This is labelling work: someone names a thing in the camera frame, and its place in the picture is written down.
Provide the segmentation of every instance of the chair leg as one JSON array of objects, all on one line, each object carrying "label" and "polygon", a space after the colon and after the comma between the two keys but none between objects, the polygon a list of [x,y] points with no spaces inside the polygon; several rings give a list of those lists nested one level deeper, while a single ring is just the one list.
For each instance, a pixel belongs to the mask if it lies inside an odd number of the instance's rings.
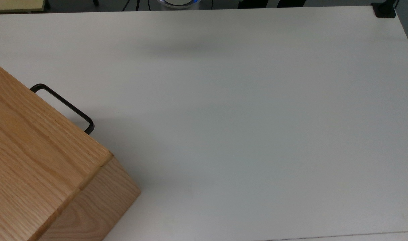
[{"label": "chair leg", "polygon": [[302,8],[306,0],[280,0],[278,8]]},{"label": "chair leg", "polygon": [[49,1],[48,1],[48,0],[45,1],[45,6],[44,6],[43,8],[44,8],[45,10],[51,9],[51,5],[49,4]]}]

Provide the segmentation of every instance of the white table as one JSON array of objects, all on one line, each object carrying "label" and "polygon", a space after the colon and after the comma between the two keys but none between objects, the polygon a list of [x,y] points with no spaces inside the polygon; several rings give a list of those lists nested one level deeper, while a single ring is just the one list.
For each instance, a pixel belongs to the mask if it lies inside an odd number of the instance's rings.
[{"label": "white table", "polygon": [[0,65],[140,185],[107,241],[408,231],[408,40],[370,6],[0,15]]},{"label": "white table", "polygon": [[290,239],[290,241],[408,241],[408,232],[352,235],[328,238]]}]

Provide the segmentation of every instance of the black metal handle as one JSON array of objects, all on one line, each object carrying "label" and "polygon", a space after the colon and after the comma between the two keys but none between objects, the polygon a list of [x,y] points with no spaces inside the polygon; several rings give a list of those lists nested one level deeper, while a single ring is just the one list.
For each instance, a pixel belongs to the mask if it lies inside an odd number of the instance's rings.
[{"label": "black metal handle", "polygon": [[86,134],[91,134],[91,132],[94,130],[94,122],[92,121],[89,116],[85,115],[85,113],[81,112],[78,108],[76,108],[74,105],[70,104],[70,102],[66,101],[66,99],[62,98],[59,94],[57,94],[55,91],[51,90],[49,87],[47,87],[44,84],[36,84],[35,86],[31,87],[30,90],[36,93],[38,90],[46,90],[49,92],[51,95],[53,95],[55,98],[57,98],[59,101],[61,101],[64,105],[69,107],[72,111],[74,111],[76,114],[80,115],[83,119],[85,119],[87,122],[89,122],[88,128],[85,130]]}]

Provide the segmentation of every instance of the wooden box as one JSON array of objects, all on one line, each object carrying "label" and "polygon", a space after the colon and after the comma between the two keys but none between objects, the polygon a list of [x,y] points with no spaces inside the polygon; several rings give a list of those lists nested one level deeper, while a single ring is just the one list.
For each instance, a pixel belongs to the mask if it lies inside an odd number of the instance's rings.
[{"label": "wooden box", "polygon": [[0,67],[0,241],[100,241],[139,194],[109,150]]}]

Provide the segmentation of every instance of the black cable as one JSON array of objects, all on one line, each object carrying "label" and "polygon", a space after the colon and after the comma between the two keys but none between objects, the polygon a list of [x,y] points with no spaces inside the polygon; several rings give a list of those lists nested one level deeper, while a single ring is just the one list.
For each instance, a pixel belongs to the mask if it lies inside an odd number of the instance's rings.
[{"label": "black cable", "polygon": [[128,5],[129,1],[130,1],[130,0],[128,0],[128,1],[126,2],[125,6],[124,6],[124,8],[122,9],[121,12],[123,12],[123,11],[126,9],[126,6]]}]

